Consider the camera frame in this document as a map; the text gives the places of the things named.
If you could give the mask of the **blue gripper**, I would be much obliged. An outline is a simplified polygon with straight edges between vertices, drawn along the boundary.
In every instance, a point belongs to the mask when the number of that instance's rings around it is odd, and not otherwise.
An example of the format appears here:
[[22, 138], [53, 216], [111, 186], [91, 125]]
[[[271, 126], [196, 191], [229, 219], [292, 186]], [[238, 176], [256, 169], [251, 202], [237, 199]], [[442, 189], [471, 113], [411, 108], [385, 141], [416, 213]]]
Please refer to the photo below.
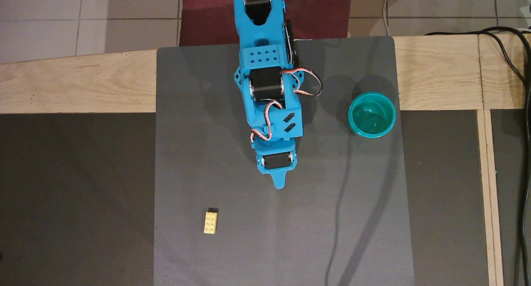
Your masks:
[[256, 152], [256, 165], [269, 175], [276, 189], [286, 185], [287, 172], [297, 165], [296, 138], [303, 135], [300, 104], [245, 97], [245, 114], [251, 127], [251, 147]]

